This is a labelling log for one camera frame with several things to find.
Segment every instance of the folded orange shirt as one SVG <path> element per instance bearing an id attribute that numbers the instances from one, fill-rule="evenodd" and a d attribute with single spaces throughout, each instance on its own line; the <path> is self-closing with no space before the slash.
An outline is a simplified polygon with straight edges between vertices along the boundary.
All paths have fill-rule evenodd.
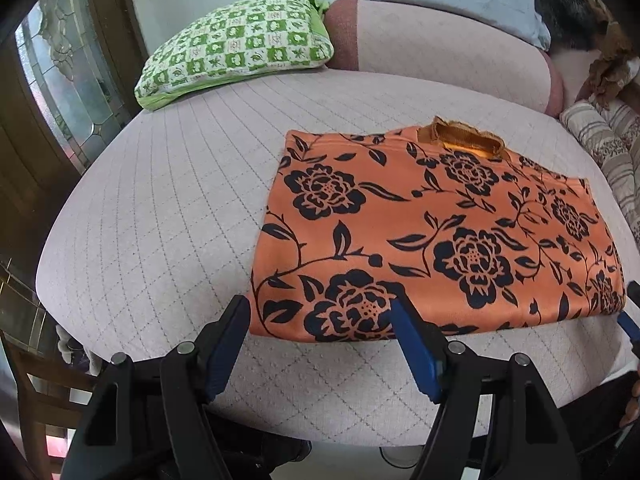
<path id="1" fill-rule="evenodd" d="M 625 303 L 584 179 L 436 118 L 385 135 L 290 131 L 251 276 L 251 332 L 393 337 L 390 300 L 447 335 L 535 326 Z"/>

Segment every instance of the silver bolt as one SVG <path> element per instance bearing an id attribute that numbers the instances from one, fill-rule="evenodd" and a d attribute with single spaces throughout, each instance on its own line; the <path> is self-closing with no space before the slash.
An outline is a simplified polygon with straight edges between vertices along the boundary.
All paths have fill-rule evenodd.
<path id="1" fill-rule="evenodd" d="M 178 354 L 187 355 L 193 352 L 196 348 L 196 345 L 191 341 L 183 341 L 178 345 Z"/>
<path id="2" fill-rule="evenodd" d="M 111 364 L 119 366 L 127 360 L 127 357 L 129 356 L 127 356 L 124 352 L 116 352 L 111 356 Z"/>
<path id="3" fill-rule="evenodd" d="M 516 354 L 516 357 L 514 357 L 513 359 L 520 366 L 527 366 L 531 362 L 530 357 L 528 355 L 526 355 L 526 354 L 519 354 L 518 353 L 518 354 Z"/>
<path id="4" fill-rule="evenodd" d="M 463 354 L 466 350 L 465 344 L 460 341 L 452 341 L 447 347 L 452 354 L 457 355 Z"/>

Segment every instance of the green pillow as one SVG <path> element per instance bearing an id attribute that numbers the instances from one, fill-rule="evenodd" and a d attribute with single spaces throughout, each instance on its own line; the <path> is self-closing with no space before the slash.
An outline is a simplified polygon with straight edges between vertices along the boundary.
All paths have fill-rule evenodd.
<path id="1" fill-rule="evenodd" d="M 334 54 L 321 0 L 241 0 L 191 23 L 146 60 L 140 106 L 157 110 L 194 90 L 324 65 Z"/>

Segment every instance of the wooden chair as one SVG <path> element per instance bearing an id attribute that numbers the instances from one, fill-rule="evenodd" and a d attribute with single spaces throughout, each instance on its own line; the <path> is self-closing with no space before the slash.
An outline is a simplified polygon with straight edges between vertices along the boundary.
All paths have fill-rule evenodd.
<path id="1" fill-rule="evenodd" d="M 93 391 L 97 378 L 66 368 L 62 363 L 26 352 L 9 343 L 2 331 L 0 341 L 18 388 L 20 432 L 27 462 L 39 478 L 51 480 L 52 473 L 60 473 L 63 459 L 49 456 L 46 425 L 75 429 L 84 404 L 37 392 L 27 374 L 86 392 Z"/>

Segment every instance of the quilted mattress cover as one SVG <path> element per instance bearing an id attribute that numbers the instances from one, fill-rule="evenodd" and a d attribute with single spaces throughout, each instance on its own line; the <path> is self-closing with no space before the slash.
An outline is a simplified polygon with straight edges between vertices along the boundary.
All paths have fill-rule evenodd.
<path id="1" fill-rule="evenodd" d="M 165 354 L 247 290 L 287 130 L 383 132 L 435 114 L 495 132 L 551 170 L 588 178 L 625 279 L 640 279 L 640 255 L 604 176 L 553 118 L 447 84 L 321 69 L 211 89 L 139 114 L 63 207 L 38 267 L 38 296 L 103 358 Z M 640 321 L 636 310 L 628 308 Z M 497 358 L 526 352 L 560 405 L 633 360 L 607 316 L 458 339 Z M 247 337 L 215 407 L 256 428 L 363 446 L 423 444 L 436 413 L 396 341 L 256 336 Z M 481 402 L 479 433 L 489 411 Z"/>

